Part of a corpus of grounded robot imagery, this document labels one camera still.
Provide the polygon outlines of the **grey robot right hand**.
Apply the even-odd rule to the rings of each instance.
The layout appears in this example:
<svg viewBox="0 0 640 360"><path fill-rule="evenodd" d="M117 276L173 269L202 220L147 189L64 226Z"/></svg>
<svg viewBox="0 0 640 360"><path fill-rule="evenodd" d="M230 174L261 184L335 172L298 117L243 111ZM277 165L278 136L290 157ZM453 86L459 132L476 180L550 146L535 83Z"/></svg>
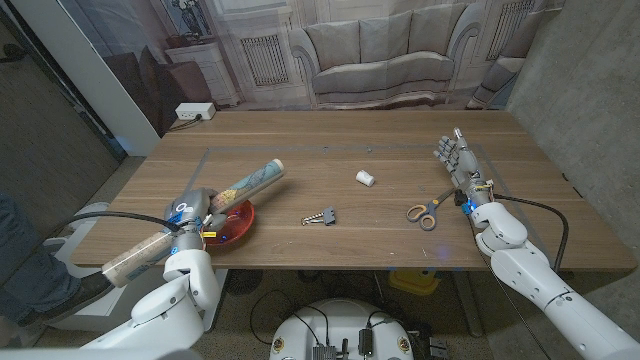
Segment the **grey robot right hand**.
<svg viewBox="0 0 640 360"><path fill-rule="evenodd" d="M453 136L443 136L434 156L451 175L454 186L478 207L490 202L489 190L484 188L486 177L479 161L469 147L461 130L455 128Z"/></svg>

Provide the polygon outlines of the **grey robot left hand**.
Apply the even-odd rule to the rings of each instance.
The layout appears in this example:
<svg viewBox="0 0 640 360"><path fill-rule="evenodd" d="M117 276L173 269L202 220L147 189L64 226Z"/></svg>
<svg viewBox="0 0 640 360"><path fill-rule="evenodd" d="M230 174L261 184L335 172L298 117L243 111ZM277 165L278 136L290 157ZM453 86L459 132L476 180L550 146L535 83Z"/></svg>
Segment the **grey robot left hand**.
<svg viewBox="0 0 640 360"><path fill-rule="evenodd" d="M165 208L165 220L179 225L184 233L172 240L170 254L185 250L205 250L206 242L201 230L219 231L226 222L224 213L211 215L211 198L218 192L210 188L198 188L183 193Z"/></svg>

